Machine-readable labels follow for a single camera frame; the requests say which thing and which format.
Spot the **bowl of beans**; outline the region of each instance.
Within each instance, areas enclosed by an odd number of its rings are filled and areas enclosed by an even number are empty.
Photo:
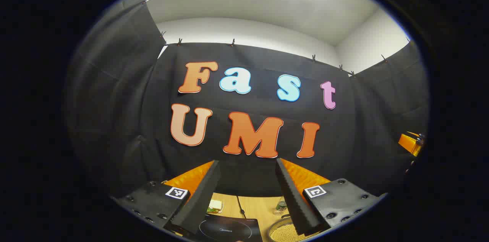
[[[319,232],[308,236],[304,234],[297,235],[297,231],[295,230],[295,226],[292,223],[289,214],[282,216],[282,219],[271,225],[268,231],[269,238],[273,242],[297,242],[318,233]]]

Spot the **cable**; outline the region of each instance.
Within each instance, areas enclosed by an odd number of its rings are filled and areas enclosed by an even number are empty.
[[[236,195],[236,198],[238,199],[238,205],[240,206],[241,214],[243,214],[244,218],[246,219],[245,211],[241,208],[241,203],[240,203],[240,198]]]

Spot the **beans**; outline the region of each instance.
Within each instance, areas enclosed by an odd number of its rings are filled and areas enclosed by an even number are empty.
[[[284,225],[284,226],[281,226],[280,228],[277,228],[274,232],[272,232],[272,234],[270,236],[276,242],[297,242],[300,240],[304,240],[307,237],[314,236],[316,234],[317,233],[309,235],[309,236],[305,236],[303,234],[297,235],[297,231],[295,230],[294,225],[289,224],[289,225]]]

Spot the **light blue letter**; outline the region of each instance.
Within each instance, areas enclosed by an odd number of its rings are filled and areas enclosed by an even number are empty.
[[[251,91],[249,79],[251,73],[244,68],[228,68],[224,74],[227,77],[220,79],[219,87],[224,91],[236,91],[239,94],[247,94]]]
[[[299,78],[284,74],[278,77],[277,82],[278,86],[281,88],[277,90],[277,96],[280,100],[295,102],[299,99],[299,87],[301,87]]]

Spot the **black cooktop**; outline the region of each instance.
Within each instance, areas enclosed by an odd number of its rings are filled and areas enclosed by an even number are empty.
[[[206,214],[194,238],[203,242],[262,242],[257,219]]]

